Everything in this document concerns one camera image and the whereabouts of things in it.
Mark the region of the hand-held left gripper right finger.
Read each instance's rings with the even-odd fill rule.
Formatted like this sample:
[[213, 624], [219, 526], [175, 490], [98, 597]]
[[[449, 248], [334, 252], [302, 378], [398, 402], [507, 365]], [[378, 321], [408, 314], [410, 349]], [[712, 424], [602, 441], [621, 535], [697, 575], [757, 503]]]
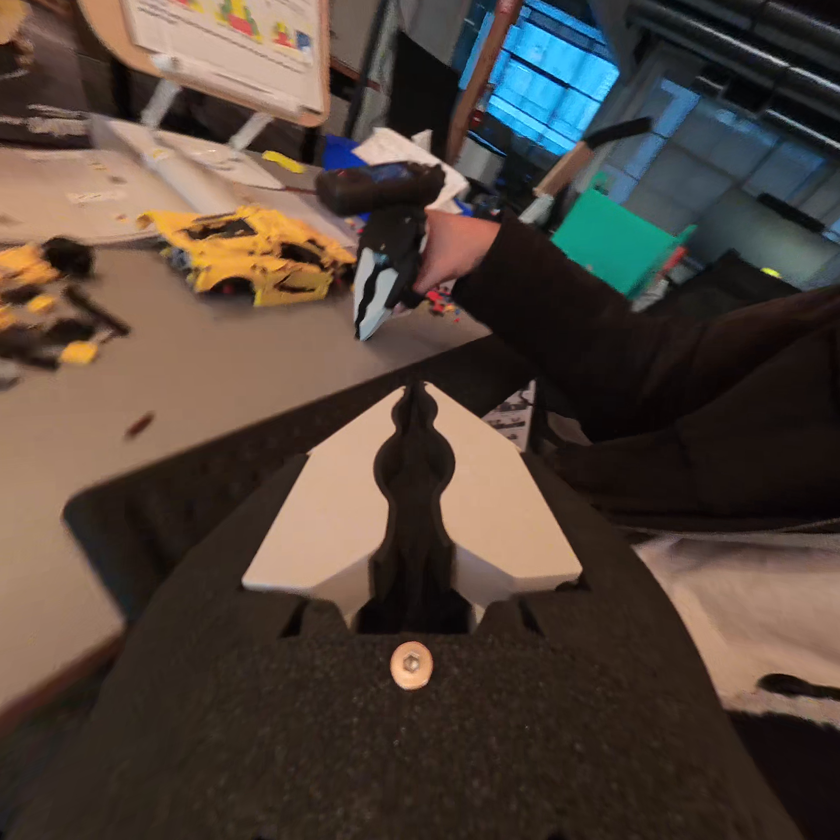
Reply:
[[424, 389], [455, 458], [439, 504], [455, 546], [452, 585], [470, 604], [473, 627], [492, 603], [577, 584], [581, 563], [523, 458], [535, 382], [482, 418], [432, 383]]

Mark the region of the instruction booklet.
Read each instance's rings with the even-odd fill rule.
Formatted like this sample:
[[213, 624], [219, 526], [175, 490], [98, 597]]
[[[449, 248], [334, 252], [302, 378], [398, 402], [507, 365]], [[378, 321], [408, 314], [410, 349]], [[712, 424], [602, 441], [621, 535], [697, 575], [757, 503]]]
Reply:
[[[231, 185], [212, 176], [211, 198], [224, 209], [258, 205], [301, 220], [343, 246], [356, 236], [340, 218], [322, 210], [313, 196], [285, 190]], [[2, 246], [43, 243], [53, 237], [96, 247], [127, 247], [155, 240], [137, 227], [148, 211], [219, 214], [221, 206], [195, 206], [128, 154], [115, 150], [24, 150], [1, 152]]]

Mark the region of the person's right hand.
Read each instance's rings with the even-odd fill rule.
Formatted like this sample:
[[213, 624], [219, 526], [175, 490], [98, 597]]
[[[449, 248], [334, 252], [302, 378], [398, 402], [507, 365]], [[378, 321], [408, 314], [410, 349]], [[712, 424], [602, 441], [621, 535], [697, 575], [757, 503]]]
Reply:
[[500, 224], [429, 210], [426, 244], [413, 289], [426, 296], [441, 285], [468, 275], [487, 255]]

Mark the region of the pile of black brick parts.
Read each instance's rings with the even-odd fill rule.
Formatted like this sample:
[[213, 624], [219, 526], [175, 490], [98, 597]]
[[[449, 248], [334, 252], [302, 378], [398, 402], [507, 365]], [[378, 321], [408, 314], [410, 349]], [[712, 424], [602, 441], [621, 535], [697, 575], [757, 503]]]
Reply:
[[1, 390], [26, 370], [86, 366], [130, 325], [85, 288], [95, 276], [93, 249], [66, 237], [1, 251]]

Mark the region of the yellow toy brick car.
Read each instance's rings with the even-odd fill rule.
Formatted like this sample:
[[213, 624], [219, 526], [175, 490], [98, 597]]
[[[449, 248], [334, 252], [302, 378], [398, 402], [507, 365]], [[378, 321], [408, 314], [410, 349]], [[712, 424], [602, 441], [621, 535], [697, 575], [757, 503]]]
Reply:
[[255, 308], [321, 301], [334, 281], [354, 273], [355, 256], [347, 248], [274, 209], [148, 211], [136, 224], [157, 234], [161, 256], [201, 297], [245, 297]]

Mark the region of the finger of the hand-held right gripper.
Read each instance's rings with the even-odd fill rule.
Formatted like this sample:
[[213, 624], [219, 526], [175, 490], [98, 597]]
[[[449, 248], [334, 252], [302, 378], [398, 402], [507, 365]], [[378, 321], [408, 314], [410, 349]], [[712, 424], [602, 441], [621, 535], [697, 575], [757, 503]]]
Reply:
[[380, 274], [380, 255], [371, 248], [363, 248], [357, 260], [353, 279], [353, 334], [362, 338], [362, 322], [373, 301]]
[[363, 341], [391, 317], [412, 277], [407, 262], [394, 266], [388, 259], [363, 259]]

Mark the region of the black mesh office chair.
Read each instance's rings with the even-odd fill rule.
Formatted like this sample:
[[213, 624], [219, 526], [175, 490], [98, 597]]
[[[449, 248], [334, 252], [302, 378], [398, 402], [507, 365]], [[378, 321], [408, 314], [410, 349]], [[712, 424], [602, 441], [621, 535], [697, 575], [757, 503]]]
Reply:
[[693, 277], [670, 287], [645, 313], [708, 321], [800, 292], [790, 283], [752, 266], [730, 249]]

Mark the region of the wooden post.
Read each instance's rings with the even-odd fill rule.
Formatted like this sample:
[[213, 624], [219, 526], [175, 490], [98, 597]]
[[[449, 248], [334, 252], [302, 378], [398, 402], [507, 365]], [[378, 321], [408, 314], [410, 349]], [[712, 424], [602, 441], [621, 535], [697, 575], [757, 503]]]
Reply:
[[454, 166], [459, 158], [473, 112], [487, 90], [491, 72], [508, 36], [508, 31], [517, 22], [522, 6], [523, 1], [496, 2], [488, 33], [450, 121], [444, 158], [448, 165]]

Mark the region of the blue storage bin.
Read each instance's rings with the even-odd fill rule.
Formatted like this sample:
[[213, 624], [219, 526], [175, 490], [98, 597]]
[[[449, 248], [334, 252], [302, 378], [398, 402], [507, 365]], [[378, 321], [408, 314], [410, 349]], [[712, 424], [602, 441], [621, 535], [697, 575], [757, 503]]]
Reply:
[[359, 145], [359, 142], [344, 138], [343, 136], [333, 134], [323, 135], [321, 168], [325, 172], [330, 172], [366, 166], [367, 163], [356, 153]]

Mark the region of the grey ceiling ducts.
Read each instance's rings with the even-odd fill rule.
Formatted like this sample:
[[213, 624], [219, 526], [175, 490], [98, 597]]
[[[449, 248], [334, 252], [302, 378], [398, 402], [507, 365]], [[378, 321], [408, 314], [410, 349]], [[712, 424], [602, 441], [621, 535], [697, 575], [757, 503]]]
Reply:
[[838, 154], [838, 2], [633, 1], [626, 20], [702, 60], [695, 86]]

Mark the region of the perforated grey panel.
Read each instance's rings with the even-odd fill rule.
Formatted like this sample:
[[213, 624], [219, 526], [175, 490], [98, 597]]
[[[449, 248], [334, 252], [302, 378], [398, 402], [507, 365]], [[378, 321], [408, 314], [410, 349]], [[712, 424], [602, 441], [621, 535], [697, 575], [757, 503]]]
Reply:
[[62, 518], [130, 626], [187, 553], [289, 459], [396, 388], [431, 382], [481, 417], [534, 376], [498, 338], [473, 340], [81, 490]]

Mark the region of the white paper bag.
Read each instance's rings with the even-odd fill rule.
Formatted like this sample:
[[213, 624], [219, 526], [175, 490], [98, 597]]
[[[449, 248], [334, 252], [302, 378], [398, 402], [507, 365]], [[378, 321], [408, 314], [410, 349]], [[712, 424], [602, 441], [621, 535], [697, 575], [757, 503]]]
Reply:
[[413, 140], [407, 139], [392, 129], [376, 128], [370, 137], [353, 147], [352, 153], [368, 165], [400, 161], [429, 166], [441, 165], [444, 172], [444, 186], [437, 199], [426, 205], [426, 208], [454, 215], [465, 214], [460, 203], [469, 190], [467, 179]]

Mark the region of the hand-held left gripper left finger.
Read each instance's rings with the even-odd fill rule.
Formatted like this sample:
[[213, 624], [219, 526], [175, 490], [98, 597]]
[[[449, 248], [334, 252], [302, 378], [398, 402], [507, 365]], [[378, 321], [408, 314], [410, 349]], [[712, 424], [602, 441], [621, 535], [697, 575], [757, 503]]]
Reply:
[[250, 592], [334, 604], [351, 626], [372, 598], [369, 561], [385, 538], [389, 502], [375, 457], [396, 431], [399, 387], [312, 448], [242, 577]]

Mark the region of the grey desk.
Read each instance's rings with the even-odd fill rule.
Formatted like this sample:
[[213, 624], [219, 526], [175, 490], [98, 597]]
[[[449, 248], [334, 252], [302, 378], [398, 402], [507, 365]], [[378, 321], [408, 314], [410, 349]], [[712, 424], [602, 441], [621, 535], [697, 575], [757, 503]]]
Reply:
[[[347, 297], [266, 309], [199, 298], [153, 243], [98, 248], [96, 269], [91, 295], [131, 335], [2, 393], [2, 728], [102, 664], [123, 633], [61, 518], [70, 497], [487, 335], [420, 311], [360, 343]], [[124, 440], [149, 411], [152, 425]]]

